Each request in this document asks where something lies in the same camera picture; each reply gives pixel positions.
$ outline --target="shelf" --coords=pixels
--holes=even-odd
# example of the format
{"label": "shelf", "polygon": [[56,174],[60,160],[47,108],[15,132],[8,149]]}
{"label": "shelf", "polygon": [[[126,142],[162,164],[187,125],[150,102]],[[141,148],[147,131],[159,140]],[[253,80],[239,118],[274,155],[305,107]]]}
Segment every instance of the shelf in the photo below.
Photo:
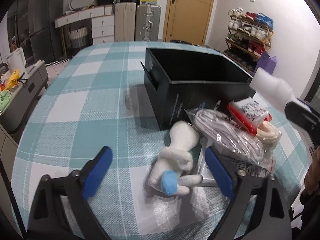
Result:
{"label": "shelf", "polygon": [[266,45],[267,47],[269,47],[268,49],[266,49],[266,51],[268,51],[269,49],[270,49],[270,46],[268,46],[267,44],[266,44],[266,42],[269,40],[269,37],[267,37],[265,40],[259,40],[258,38],[256,38],[256,37],[253,37],[253,36],[250,36],[250,35],[248,35],[247,33],[244,33],[244,32],[241,32],[241,31],[238,31],[238,30],[235,30],[235,29],[231,29],[231,28],[229,28],[228,27],[228,29],[229,29],[229,31],[234,31],[234,32],[237,32],[237,33],[239,33],[239,34],[241,34],[241,35],[243,35],[243,36],[245,36],[245,37],[247,37],[247,38],[249,38],[249,39],[253,39],[254,41],[256,41],[256,42],[258,42],[258,43],[260,43],[260,44],[262,44],[262,45]]}
{"label": "shelf", "polygon": [[236,17],[236,16],[230,16],[230,18],[231,18],[232,20],[235,20],[235,19],[236,19],[236,20],[238,20],[238,21],[242,21],[242,22],[244,22],[244,23],[248,23],[248,24],[250,24],[250,25],[258,26],[258,27],[260,27],[260,28],[262,28],[262,29],[265,29],[265,30],[267,30],[267,31],[270,32],[270,37],[274,34],[273,31],[269,30],[268,25],[265,25],[265,24],[263,24],[263,23],[258,23],[258,22],[256,22],[256,21],[252,21],[252,20],[248,20],[248,19],[242,19],[241,17],[239,18],[239,17]]}
{"label": "shelf", "polygon": [[241,49],[243,52],[249,54],[251,57],[260,58],[260,56],[257,56],[257,55],[255,55],[255,54],[253,54],[252,52],[248,51],[248,50],[245,49],[245,48],[240,47],[239,45],[235,44],[235,43],[232,42],[232,41],[228,41],[228,40],[226,39],[226,43],[229,43],[229,44],[231,44],[232,46],[237,47],[238,49]]}
{"label": "shelf", "polygon": [[242,65],[240,62],[236,61],[235,59],[231,58],[227,53],[223,52],[223,55],[225,55],[228,59],[232,60],[233,62],[235,62],[237,65],[239,65],[240,67],[242,67],[245,71],[247,71],[251,76],[253,76],[253,72],[250,71],[247,67],[245,67],[244,65]]}

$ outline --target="open black box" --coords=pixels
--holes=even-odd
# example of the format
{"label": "open black box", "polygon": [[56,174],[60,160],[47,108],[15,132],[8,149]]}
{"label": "open black box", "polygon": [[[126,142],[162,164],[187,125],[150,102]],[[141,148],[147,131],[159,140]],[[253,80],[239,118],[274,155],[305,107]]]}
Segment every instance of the open black box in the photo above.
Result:
{"label": "open black box", "polygon": [[146,87],[160,130],[188,120],[185,110],[213,109],[229,114],[227,103],[253,97],[247,72],[222,54],[179,50],[146,50]]}

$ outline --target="white plush toy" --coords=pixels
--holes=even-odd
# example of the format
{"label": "white plush toy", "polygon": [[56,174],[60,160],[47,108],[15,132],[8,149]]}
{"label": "white plush toy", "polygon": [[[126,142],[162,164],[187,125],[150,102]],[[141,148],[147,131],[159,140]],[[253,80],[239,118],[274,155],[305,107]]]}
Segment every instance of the white plush toy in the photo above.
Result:
{"label": "white plush toy", "polygon": [[189,187],[202,182],[201,175],[181,176],[191,171],[192,155],[189,151],[199,141],[199,134],[186,122],[176,122],[170,130],[171,143],[159,153],[149,177],[149,185],[166,195],[186,195]]}

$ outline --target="refrigerator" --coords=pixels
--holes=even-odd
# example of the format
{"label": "refrigerator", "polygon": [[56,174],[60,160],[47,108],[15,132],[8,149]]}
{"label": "refrigerator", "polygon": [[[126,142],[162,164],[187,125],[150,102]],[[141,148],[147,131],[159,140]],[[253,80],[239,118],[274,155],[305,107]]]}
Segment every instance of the refrigerator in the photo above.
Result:
{"label": "refrigerator", "polygon": [[29,0],[18,0],[17,4],[17,39],[20,47],[23,49],[27,66],[35,63],[29,34],[28,3]]}
{"label": "refrigerator", "polygon": [[63,14],[63,0],[29,0],[28,23],[31,47],[35,61],[46,63],[59,60],[63,55],[60,30],[54,19]]}

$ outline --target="checkered tablecloth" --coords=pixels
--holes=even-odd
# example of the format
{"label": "checkered tablecloth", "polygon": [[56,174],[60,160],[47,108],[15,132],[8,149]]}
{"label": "checkered tablecloth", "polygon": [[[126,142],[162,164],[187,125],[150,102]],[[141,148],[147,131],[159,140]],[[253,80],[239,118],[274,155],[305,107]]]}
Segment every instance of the checkered tablecloth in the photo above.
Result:
{"label": "checkered tablecloth", "polygon": [[[42,96],[23,132],[12,188],[25,225],[44,174],[62,177],[97,155],[103,146],[114,159],[96,195],[88,202],[112,239],[207,239],[228,206],[215,187],[195,187],[168,197],[147,184],[151,164],[170,143],[159,131],[143,85],[146,47],[217,54],[214,50],[159,42],[123,42],[81,50]],[[282,132],[274,150],[276,175],[292,203],[307,171],[305,146],[283,114],[269,107]],[[194,150],[200,152],[200,145]],[[64,199],[75,234],[81,235]]]}

